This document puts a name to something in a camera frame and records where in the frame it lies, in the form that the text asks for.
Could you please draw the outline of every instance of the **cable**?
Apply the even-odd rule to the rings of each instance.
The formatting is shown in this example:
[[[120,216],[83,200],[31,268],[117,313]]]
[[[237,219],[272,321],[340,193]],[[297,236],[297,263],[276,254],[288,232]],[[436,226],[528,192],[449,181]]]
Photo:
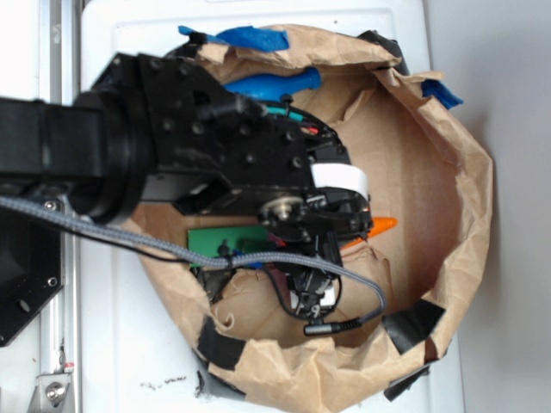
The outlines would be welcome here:
[[[43,206],[29,200],[0,196],[0,207],[30,215],[36,219],[49,222],[57,227],[61,227],[64,230],[74,231],[78,234],[85,234],[88,237],[91,237],[90,234],[93,234],[93,236],[97,238],[96,241],[109,241],[112,243],[112,240],[116,239],[117,242],[131,245],[143,245],[156,250],[170,252],[172,255],[178,256],[186,262],[195,262],[204,267],[228,268],[229,261],[226,258],[211,258],[208,256],[203,256],[174,243],[169,243],[148,235],[136,234],[130,231],[123,231],[118,228],[97,225],[82,219],[75,219],[61,212],[47,210]],[[362,324],[381,314],[387,306],[385,293],[376,283],[371,280],[367,280],[346,268],[334,264],[333,262],[328,262],[319,257],[300,256],[284,252],[257,252],[242,256],[234,256],[231,261],[231,266],[234,268],[243,267],[253,262],[286,262],[309,268],[317,268],[329,273],[348,277],[371,288],[379,300],[379,306],[372,312],[357,319],[357,321]]]
[[[82,232],[70,230],[68,228],[64,228],[63,226],[51,224],[46,221],[41,222],[43,225],[53,228],[57,231],[67,232],[68,234],[72,234],[76,237],[89,239],[90,241],[96,241],[97,243],[105,243],[106,245],[111,245],[116,248],[122,248],[124,250],[132,251],[135,254],[139,254],[141,256],[146,256],[148,258],[151,258],[153,260],[161,261],[161,262],[170,262],[170,263],[182,263],[182,264],[189,264],[190,262],[188,260],[184,260],[183,258],[167,258],[165,256],[158,256],[157,254],[152,254],[151,252],[147,252],[144,250],[141,250],[140,248],[133,247],[132,245],[126,245],[125,243],[117,243],[116,241],[111,241],[109,239],[94,237],[92,235],[84,234]]]

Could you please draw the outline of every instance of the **crumpled brown paper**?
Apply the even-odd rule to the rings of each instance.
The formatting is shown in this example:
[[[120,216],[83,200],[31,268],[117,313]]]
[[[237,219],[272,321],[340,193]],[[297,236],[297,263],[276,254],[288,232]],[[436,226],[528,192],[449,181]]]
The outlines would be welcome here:
[[[319,69],[322,87],[296,94],[294,105],[337,130],[353,164],[368,174],[373,215],[399,220],[391,231],[345,250],[344,265],[383,287],[387,312],[424,298],[446,310],[443,318],[426,342],[402,355],[380,318],[359,330],[307,339],[260,272],[239,273],[211,307],[184,266],[143,263],[190,346],[196,348],[207,315],[220,333],[247,340],[234,371],[211,363],[210,373],[252,403],[337,412],[444,356],[485,266],[492,160],[436,98],[422,97],[421,83],[441,73],[404,77],[385,69],[399,59],[364,40],[302,26],[273,28],[288,31],[289,50],[205,45],[199,60],[223,83],[256,73],[291,75],[310,65]],[[133,219],[139,231],[179,244],[188,228],[254,222],[184,218],[171,206],[142,206]],[[357,317],[375,307],[367,288],[346,281],[332,317]]]

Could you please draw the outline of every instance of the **black tape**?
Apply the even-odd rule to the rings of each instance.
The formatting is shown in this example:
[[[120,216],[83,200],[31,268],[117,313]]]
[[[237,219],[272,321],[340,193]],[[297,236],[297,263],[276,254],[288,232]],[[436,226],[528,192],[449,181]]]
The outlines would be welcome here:
[[[369,43],[373,43],[375,45],[380,45],[387,52],[391,53],[394,57],[402,58],[402,61],[399,63],[399,65],[394,66],[394,69],[396,69],[398,73],[404,76],[407,76],[410,74],[410,70],[407,68],[406,60],[404,59],[404,54],[402,53],[402,49],[400,49],[398,42],[396,40],[389,40],[386,37],[383,37],[377,32],[374,32],[372,30],[368,30],[367,32],[360,34],[358,38],[362,40],[366,40]]]
[[[383,317],[382,323],[396,349],[403,354],[429,338],[444,312],[442,307],[421,299],[407,310]]]
[[[221,335],[216,331],[214,320],[206,317],[197,350],[208,362],[226,370],[235,370],[244,348],[245,341]]]
[[[208,364],[197,357],[199,370],[197,370],[197,378],[199,383],[195,389],[195,396],[198,398],[201,394],[209,394],[218,398],[230,398],[231,400],[245,400],[245,394],[237,387],[230,385],[226,381],[216,377],[208,372]]]
[[[409,390],[412,384],[415,383],[420,377],[428,374],[429,366],[424,366],[414,374],[410,374],[409,376],[405,376],[403,379],[396,380],[391,383],[390,387],[388,387],[383,394],[385,395],[385,398],[392,402],[404,391]]]

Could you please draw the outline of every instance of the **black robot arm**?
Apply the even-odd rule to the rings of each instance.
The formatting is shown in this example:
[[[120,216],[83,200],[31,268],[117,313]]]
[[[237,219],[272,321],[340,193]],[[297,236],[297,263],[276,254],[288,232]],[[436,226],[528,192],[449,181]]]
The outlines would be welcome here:
[[[310,127],[270,114],[186,59],[119,54],[71,107],[0,99],[0,194],[66,195],[101,224],[141,201],[253,215],[288,250],[341,264],[339,243],[372,225],[367,177],[332,129],[304,115]],[[297,313],[322,323],[335,277],[278,269]]]

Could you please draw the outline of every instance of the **metal bolt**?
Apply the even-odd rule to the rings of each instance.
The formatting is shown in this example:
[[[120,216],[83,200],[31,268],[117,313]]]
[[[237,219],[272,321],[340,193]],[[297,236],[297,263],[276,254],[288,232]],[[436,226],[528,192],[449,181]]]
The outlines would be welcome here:
[[[161,127],[167,133],[172,132],[174,130],[175,125],[176,124],[174,123],[174,121],[170,118],[164,118],[163,121],[161,122]]]
[[[151,59],[149,61],[149,67],[152,71],[160,71],[163,69],[163,62],[160,59]]]
[[[248,165],[253,165],[257,161],[257,157],[255,157],[254,153],[247,153],[245,155],[245,162]]]
[[[47,200],[46,202],[44,202],[44,207],[51,211],[56,211],[58,209],[58,204],[55,203],[53,200]]]
[[[249,125],[241,125],[239,128],[239,133],[241,133],[243,136],[249,136],[251,134],[252,130]]]
[[[193,122],[193,125],[191,125],[191,130],[196,135],[202,135],[205,132],[205,127],[200,122]]]
[[[178,72],[182,77],[187,77],[189,74],[189,67],[185,64],[181,64],[180,67],[178,67]]]
[[[300,159],[299,157],[294,157],[291,160],[291,165],[293,165],[293,168],[299,170],[300,168],[302,168],[302,159]]]
[[[293,142],[294,141],[294,135],[292,132],[285,132],[285,135],[283,135],[283,138],[286,142]]]
[[[65,398],[65,388],[58,382],[51,383],[46,388],[46,398],[53,407],[58,407],[59,403]]]

